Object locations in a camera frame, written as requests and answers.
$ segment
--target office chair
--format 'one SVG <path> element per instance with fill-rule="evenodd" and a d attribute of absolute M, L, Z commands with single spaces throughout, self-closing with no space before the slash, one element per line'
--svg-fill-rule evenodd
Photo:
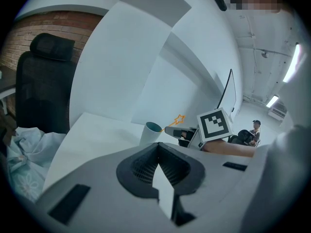
<path fill-rule="evenodd" d="M 45 133 L 69 131 L 69 98 L 76 64 L 73 40 L 37 35 L 17 64 L 16 123 Z"/>

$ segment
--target floor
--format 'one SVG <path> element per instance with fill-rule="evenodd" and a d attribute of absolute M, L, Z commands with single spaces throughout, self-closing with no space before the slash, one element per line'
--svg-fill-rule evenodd
<path fill-rule="evenodd" d="M 3 141 L 6 145 L 9 145 L 11 142 L 11 137 L 16 129 L 16 122 L 15 119 L 10 114 L 7 115 L 4 114 L 3 108 L 0 105 L 0 128 L 2 127 L 7 129 L 7 133 Z"/>

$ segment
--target seated person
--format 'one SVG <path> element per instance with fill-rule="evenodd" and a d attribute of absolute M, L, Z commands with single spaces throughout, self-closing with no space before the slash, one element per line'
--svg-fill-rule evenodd
<path fill-rule="evenodd" d="M 258 145 L 259 142 L 259 138 L 260 138 L 260 126 L 261 126 L 261 122 L 259 120 L 254 120 L 254 129 L 250 130 L 250 133 L 252 133 L 255 136 L 255 139 L 253 139 L 249 145 L 252 147 L 256 147 Z"/>

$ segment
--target ceiling pipe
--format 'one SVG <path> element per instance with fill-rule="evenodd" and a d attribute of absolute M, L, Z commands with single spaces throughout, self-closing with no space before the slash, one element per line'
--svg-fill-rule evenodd
<path fill-rule="evenodd" d="M 243 38 L 252 38 L 252 39 L 256 39 L 255 35 L 245 35 L 245 36 L 238 36 L 235 37 L 236 39 L 243 39 Z"/>
<path fill-rule="evenodd" d="M 246 102 L 258 103 L 258 104 L 260 104 L 260 105 L 266 107 L 266 104 L 265 104 L 265 103 L 260 102 L 260 101 L 258 101 L 258 100 L 256 100 L 256 99 L 250 98 L 250 97 L 248 97 L 248 96 L 246 96 L 246 95 L 243 95 L 243 100 L 246 101 Z"/>
<path fill-rule="evenodd" d="M 254 66 L 254 77 L 253 77 L 253 87 L 252 87 L 252 94 L 254 93 L 254 89 L 255 89 L 255 79 L 256 79 L 256 73 L 257 73 L 257 61 L 256 61 L 256 54 L 255 54 L 255 51 L 256 51 L 256 45 L 255 45 L 255 34 L 253 33 L 253 29 L 252 29 L 252 26 L 251 26 L 251 23 L 249 21 L 249 18 L 248 16 L 245 16 L 246 20 L 247 20 L 247 24 L 248 24 L 248 27 L 249 27 L 249 31 L 251 33 L 251 38 L 253 40 L 253 55 L 254 55 L 254 60 L 255 60 L 255 66 Z"/>
<path fill-rule="evenodd" d="M 239 47 L 239 49 L 254 50 L 253 48 L 245 48 L 245 47 Z M 270 51 L 270 50 L 266 50 L 266 49 L 255 49 L 255 51 L 261 51 L 261 52 L 267 52 L 267 53 L 274 53 L 274 54 L 284 55 L 284 56 L 286 56 L 286 57 L 292 57 L 291 55 L 288 55 L 288 54 L 285 54 L 285 53 Z"/>

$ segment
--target desk surface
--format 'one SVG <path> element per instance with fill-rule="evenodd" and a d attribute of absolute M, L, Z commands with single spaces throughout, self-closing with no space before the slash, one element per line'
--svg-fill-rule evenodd
<path fill-rule="evenodd" d="M 43 191 L 91 159 L 138 146 L 143 127 L 83 113 L 57 150 Z M 178 144 L 176 138 L 164 132 L 157 141 Z"/>
<path fill-rule="evenodd" d="M 0 66 L 2 78 L 0 79 L 0 93 L 15 87 L 16 71 L 6 66 Z"/>

